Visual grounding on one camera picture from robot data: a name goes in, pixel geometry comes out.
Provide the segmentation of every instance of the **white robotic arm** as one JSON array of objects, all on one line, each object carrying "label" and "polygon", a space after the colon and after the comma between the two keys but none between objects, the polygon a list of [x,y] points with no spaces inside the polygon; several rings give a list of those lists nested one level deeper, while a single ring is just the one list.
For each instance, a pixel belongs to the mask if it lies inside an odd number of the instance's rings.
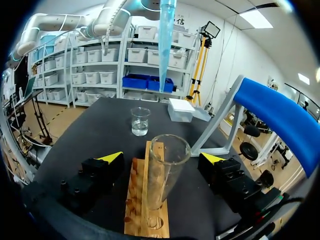
[{"label": "white robotic arm", "polygon": [[40,31],[72,31],[80,28],[87,39],[120,35],[131,16],[160,19],[160,0],[107,0],[98,17],[36,13],[26,23],[19,43],[10,53],[7,65],[15,68],[20,59],[37,47]]}]

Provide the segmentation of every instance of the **blue padded backrest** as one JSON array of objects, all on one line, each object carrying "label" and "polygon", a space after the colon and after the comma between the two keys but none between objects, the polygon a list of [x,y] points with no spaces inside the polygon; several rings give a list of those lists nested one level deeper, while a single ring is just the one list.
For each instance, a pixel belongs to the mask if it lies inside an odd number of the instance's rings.
[{"label": "blue padded backrest", "polygon": [[287,144],[309,177],[320,160],[320,125],[294,101],[244,78],[234,101],[265,122]]}]

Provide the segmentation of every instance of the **yellow tag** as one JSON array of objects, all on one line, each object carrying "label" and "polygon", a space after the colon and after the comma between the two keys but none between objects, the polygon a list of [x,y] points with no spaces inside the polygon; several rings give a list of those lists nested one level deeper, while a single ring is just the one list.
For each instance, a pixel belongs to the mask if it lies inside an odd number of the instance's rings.
[{"label": "yellow tag", "polygon": [[201,153],[203,156],[206,157],[206,159],[208,159],[208,161],[212,164],[215,164],[216,162],[219,162],[221,160],[225,160],[224,158],[221,158],[221,157],[217,157],[217,156],[213,156],[213,155],[210,155],[208,153],[204,153],[202,152]]},{"label": "yellow tag", "polygon": [[124,154],[122,151],[119,151],[117,153],[114,153],[114,154],[111,154],[111,155],[108,155],[108,156],[103,156],[103,157],[100,157],[100,158],[97,158],[98,160],[103,160],[103,161],[106,161],[108,163],[111,163],[113,160],[116,159],[116,157],[118,157],[120,154]]}]

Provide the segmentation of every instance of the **wooden block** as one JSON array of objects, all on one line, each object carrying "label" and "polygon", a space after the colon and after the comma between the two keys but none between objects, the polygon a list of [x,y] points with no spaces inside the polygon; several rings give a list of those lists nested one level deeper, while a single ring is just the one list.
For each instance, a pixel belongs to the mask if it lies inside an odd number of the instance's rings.
[{"label": "wooden block", "polygon": [[[150,141],[146,144],[145,159],[132,160],[124,218],[124,233],[150,238],[169,238],[167,200],[158,210],[149,210],[147,202],[148,162]],[[164,146],[159,142],[156,153],[164,158]]]}]

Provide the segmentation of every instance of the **yellow tripod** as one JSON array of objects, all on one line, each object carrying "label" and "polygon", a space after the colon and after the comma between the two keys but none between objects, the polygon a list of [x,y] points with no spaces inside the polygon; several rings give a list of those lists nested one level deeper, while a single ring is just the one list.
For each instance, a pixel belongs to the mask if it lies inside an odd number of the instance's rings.
[{"label": "yellow tripod", "polygon": [[[206,38],[203,37],[202,38],[201,49],[200,49],[200,53],[199,53],[199,57],[198,57],[198,63],[196,65],[194,76],[191,79],[192,83],[191,83],[191,87],[190,87],[190,92],[189,92],[189,95],[185,97],[185,99],[187,101],[191,102],[193,105],[196,105],[197,99],[198,99],[200,107],[201,107],[201,98],[200,98],[200,91],[199,90],[200,90],[202,79],[204,77],[204,72],[205,72],[205,68],[206,68],[206,61],[207,61],[207,55],[208,55],[208,51],[209,51],[209,46],[205,46],[205,42],[206,42]],[[199,72],[199,68],[200,68],[201,62],[202,62],[202,67],[201,67],[200,78],[199,78],[199,80],[196,80],[197,76],[198,76],[198,72]]]}]

